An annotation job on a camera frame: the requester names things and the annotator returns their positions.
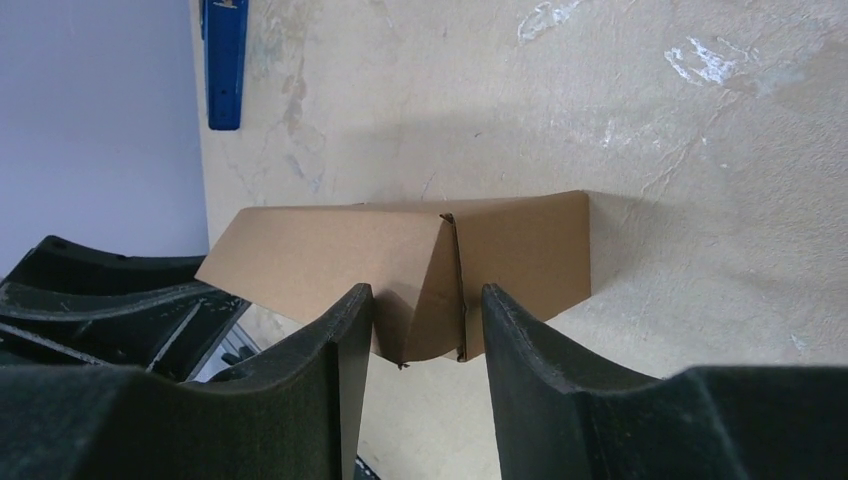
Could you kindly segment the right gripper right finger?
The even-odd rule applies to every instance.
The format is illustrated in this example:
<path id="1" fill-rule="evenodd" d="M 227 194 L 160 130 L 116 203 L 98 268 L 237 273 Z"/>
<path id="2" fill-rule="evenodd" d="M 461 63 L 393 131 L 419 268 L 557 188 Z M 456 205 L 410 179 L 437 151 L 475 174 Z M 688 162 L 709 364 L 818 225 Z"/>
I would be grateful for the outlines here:
<path id="1" fill-rule="evenodd" d="M 505 479 L 843 479 L 847 371 L 696 366 L 654 378 L 482 290 Z"/>

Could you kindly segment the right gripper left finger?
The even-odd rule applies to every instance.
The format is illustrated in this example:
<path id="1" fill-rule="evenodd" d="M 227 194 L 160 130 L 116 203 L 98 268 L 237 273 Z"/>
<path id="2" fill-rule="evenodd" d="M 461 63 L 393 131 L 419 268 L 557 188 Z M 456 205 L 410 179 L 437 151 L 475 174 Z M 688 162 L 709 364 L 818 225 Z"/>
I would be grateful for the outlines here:
<path id="1" fill-rule="evenodd" d="M 325 313 L 205 382 L 138 367 L 1 371 L 5 479 L 352 479 L 374 297 Z"/>

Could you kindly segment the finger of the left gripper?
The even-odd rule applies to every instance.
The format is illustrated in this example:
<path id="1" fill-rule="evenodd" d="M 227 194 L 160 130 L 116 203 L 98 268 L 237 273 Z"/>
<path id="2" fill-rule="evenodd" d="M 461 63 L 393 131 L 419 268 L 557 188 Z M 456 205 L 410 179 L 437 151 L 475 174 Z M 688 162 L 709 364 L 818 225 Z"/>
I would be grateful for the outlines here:
<path id="1" fill-rule="evenodd" d="M 134 366 L 189 381 L 249 306 L 203 282 L 121 295 L 7 282 L 1 287 L 1 363 Z"/>
<path id="2" fill-rule="evenodd" d="M 204 260 L 203 255 L 126 256 L 49 235 L 5 279 L 62 294 L 127 295 L 190 283 Z"/>

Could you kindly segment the brown cardboard box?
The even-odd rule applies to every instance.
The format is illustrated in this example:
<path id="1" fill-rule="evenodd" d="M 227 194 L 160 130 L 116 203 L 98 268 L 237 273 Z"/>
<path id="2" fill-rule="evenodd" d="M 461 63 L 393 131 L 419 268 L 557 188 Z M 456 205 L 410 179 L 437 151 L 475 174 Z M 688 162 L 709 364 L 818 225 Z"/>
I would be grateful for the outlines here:
<path id="1" fill-rule="evenodd" d="M 248 207 L 197 278 L 300 323 L 366 283 L 373 350 L 404 364 L 484 350 L 481 297 L 496 284 L 540 320 L 591 295 L 582 191 L 434 202 Z"/>

